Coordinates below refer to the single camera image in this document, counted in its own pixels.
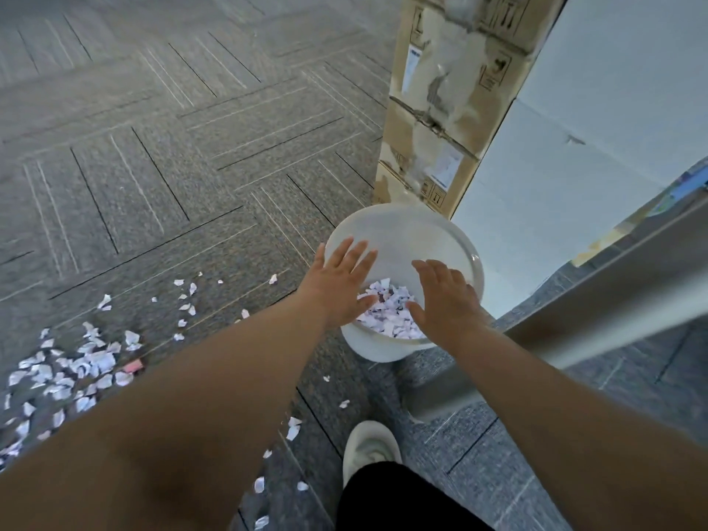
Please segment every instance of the black pants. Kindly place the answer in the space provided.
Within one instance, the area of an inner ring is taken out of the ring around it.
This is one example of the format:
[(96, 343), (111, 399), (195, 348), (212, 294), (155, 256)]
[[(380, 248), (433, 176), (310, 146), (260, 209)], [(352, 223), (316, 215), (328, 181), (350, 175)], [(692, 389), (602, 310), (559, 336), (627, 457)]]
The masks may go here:
[(491, 527), (402, 464), (364, 466), (350, 479), (337, 509), (337, 530)]

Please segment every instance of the hand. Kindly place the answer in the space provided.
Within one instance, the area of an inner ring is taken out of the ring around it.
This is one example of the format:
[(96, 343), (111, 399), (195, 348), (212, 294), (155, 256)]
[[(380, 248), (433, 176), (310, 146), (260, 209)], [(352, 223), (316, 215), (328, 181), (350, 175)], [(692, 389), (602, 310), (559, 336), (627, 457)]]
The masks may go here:
[(353, 241), (353, 237), (344, 240), (326, 263), (324, 244), (320, 244), (312, 266), (297, 289), (297, 294), (305, 298), (308, 305), (321, 308), (327, 329), (353, 322), (378, 301), (378, 296), (359, 300), (357, 296), (379, 252), (369, 251), (357, 264), (369, 243), (362, 240), (347, 253)]
[(414, 260), (412, 264), (423, 285), (426, 308), (415, 302), (407, 307), (428, 339), (454, 355), (470, 333), (486, 328), (477, 295), (462, 272), (439, 260)]

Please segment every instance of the metal pole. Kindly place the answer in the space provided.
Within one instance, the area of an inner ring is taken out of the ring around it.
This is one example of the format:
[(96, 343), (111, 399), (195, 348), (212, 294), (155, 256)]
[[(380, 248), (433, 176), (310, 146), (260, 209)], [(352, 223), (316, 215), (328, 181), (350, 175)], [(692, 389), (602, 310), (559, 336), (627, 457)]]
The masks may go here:
[[(506, 335), (559, 369), (708, 313), (708, 204), (667, 223)], [(482, 401), (457, 366), (403, 395), (428, 422)]]

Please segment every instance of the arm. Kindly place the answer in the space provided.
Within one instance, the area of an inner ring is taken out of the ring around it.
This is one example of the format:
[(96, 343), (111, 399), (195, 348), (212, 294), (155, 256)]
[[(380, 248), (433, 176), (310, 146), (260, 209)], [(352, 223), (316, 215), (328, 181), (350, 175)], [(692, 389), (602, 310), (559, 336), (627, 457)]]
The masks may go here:
[(354, 320), (376, 251), (325, 264), (297, 292), (185, 348), (0, 476), (9, 529), (225, 529), (324, 332)]
[(438, 261), (414, 261), (426, 310), (414, 320), (469, 375), (576, 530), (700, 529), (708, 453), (609, 401), (490, 329), (474, 290)]

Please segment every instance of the person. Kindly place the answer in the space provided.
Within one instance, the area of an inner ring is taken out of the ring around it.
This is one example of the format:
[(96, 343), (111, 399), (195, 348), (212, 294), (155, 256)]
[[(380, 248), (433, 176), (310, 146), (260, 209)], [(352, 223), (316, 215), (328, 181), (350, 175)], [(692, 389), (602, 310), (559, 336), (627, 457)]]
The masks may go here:
[[(316, 344), (375, 302), (357, 296), (376, 250), (352, 244), (327, 261), (320, 246), (295, 294), (185, 348), (7, 469), (4, 528), (226, 528)], [(705, 528), (702, 447), (489, 328), (460, 272), (412, 264), (425, 295), (414, 320), (472, 378), (571, 526)], [(343, 465), (339, 529), (488, 528), (404, 467), (383, 425), (355, 428)]]

